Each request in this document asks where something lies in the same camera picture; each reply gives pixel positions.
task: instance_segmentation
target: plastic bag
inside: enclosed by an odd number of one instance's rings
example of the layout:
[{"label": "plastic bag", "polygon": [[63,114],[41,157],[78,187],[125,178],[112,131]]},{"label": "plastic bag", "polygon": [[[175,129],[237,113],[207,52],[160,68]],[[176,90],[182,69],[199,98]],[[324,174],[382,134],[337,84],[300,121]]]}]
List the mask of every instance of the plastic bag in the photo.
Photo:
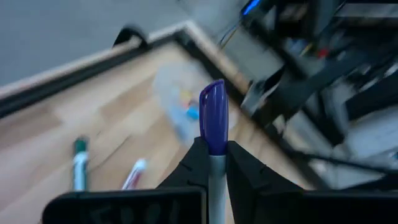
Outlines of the plastic bag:
[{"label": "plastic bag", "polygon": [[174,63],[159,68],[152,89],[186,146],[200,135],[199,95],[211,80],[199,63]]}]

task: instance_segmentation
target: purple marker cap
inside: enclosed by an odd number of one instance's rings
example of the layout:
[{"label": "purple marker cap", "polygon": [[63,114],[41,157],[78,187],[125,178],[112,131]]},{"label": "purple marker cap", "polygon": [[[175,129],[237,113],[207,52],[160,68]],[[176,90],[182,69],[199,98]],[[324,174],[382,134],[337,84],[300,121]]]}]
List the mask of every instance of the purple marker cap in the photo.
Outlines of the purple marker cap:
[{"label": "purple marker cap", "polygon": [[209,146],[209,154],[226,154],[228,142],[228,96],[224,80],[217,80],[202,90],[199,97],[200,136]]}]

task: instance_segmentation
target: wooden board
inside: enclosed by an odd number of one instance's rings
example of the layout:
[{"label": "wooden board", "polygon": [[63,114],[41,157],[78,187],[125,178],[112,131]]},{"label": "wooden board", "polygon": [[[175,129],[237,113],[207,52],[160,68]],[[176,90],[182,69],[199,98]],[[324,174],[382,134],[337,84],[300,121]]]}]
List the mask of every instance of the wooden board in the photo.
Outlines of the wooden board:
[{"label": "wooden board", "polygon": [[[181,27],[186,27],[208,56],[245,91],[246,81],[238,70],[192,22],[158,32],[151,39]],[[123,45],[5,86],[0,89],[0,97],[32,88],[130,47]],[[1,119],[0,223],[37,223],[47,202],[72,189],[72,144],[82,134],[90,138],[90,190],[120,189],[138,158],[148,161],[139,188],[156,187],[174,170],[187,148],[176,138],[152,94],[152,82],[159,67],[192,60],[177,44],[170,43]],[[229,105],[230,112],[238,113],[229,139],[280,175],[310,189],[278,148],[236,105],[231,101]],[[230,204],[226,216],[227,222],[232,223]]]}]

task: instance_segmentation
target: marker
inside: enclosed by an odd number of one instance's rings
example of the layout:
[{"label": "marker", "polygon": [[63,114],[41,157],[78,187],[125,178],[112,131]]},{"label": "marker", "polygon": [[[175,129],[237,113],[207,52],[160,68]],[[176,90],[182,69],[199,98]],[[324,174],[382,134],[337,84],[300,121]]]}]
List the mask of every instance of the marker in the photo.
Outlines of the marker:
[{"label": "marker", "polygon": [[209,224],[225,223],[228,96],[224,80],[211,83],[200,93],[199,123],[210,155]]},{"label": "marker", "polygon": [[147,162],[145,159],[139,159],[132,167],[129,176],[123,184],[122,190],[134,190],[137,187],[138,180],[146,167]]},{"label": "marker", "polygon": [[75,157],[73,158],[73,189],[75,191],[87,190],[87,160],[88,140],[79,137],[73,144]]}]

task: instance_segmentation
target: blue light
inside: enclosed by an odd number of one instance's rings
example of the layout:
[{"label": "blue light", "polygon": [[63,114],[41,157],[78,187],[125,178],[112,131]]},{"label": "blue light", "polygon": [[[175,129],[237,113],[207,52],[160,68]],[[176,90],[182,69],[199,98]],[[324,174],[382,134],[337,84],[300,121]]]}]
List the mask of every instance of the blue light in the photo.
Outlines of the blue light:
[{"label": "blue light", "polygon": [[243,15],[247,15],[255,6],[259,4],[260,0],[253,0],[244,10]]}]

